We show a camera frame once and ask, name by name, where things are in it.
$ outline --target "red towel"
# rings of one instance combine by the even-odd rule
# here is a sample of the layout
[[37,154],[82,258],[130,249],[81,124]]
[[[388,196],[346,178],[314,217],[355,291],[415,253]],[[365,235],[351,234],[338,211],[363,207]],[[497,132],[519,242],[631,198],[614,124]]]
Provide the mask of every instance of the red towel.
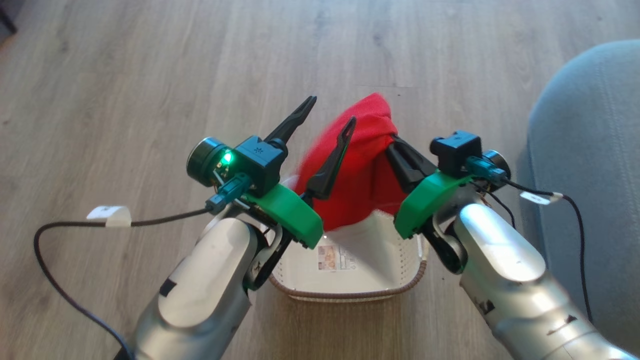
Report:
[[305,191],[307,181],[335,148],[336,137],[352,116],[356,117],[355,132],[331,196],[328,200],[314,200],[325,231],[362,221],[374,209],[394,215],[406,197],[384,153],[397,129],[391,122],[389,104],[380,94],[360,100],[324,130],[297,171],[300,178],[295,192]]

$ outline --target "teal connector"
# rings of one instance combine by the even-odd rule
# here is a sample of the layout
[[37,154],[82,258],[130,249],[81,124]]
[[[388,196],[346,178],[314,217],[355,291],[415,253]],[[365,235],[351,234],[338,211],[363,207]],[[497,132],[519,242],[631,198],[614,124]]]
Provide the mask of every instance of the teal connector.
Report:
[[507,177],[507,173],[503,169],[495,166],[491,161],[475,156],[467,158],[466,166],[467,172],[469,172],[471,176],[482,177],[492,183],[499,184]]
[[227,204],[240,198],[251,187],[251,178],[244,173],[238,173],[231,180],[218,188],[218,193],[207,200],[209,213],[216,215],[225,209]]

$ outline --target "white basket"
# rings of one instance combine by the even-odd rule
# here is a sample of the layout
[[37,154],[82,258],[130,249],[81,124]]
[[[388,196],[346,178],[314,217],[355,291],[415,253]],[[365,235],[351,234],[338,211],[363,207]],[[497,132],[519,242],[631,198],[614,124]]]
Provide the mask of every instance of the white basket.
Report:
[[[293,188],[297,180],[290,177],[283,185]],[[333,267],[326,257],[331,252]],[[428,252],[423,236],[402,239],[393,218],[374,211],[357,224],[325,233],[314,250],[292,243],[269,280],[298,300],[379,300],[414,287],[424,275]]]

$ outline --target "wooden floor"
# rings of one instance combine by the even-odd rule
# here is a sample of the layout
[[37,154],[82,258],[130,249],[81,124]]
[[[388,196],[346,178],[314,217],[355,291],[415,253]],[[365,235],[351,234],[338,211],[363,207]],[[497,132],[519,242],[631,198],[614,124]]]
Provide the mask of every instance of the wooden floor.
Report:
[[[211,193],[184,169],[201,138],[264,136],[318,95],[291,171],[327,123],[380,92],[419,150],[465,129],[527,181],[527,114],[545,83],[594,45],[640,37],[639,15],[638,0],[27,0],[0,46],[0,358],[113,357],[113,339],[45,281],[33,233],[99,204],[138,219],[199,208]],[[44,257],[129,335],[207,221],[53,231]],[[371,304],[305,304],[267,284],[224,358],[508,359],[429,260],[415,289]]]

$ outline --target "white cable label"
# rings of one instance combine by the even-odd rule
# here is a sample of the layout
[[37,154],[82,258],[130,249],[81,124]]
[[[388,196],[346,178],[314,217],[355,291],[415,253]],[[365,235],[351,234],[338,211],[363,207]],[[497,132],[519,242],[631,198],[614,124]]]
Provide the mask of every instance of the white cable label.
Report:
[[523,199],[527,199],[531,202],[535,202],[536,204],[540,204],[540,205],[549,205],[551,204],[551,200],[549,199],[545,199],[542,196],[537,196],[536,194],[533,193],[528,193],[528,192],[523,192],[520,194],[520,197]]
[[98,206],[86,218],[87,220],[106,219],[106,227],[131,226],[131,212],[126,206]]

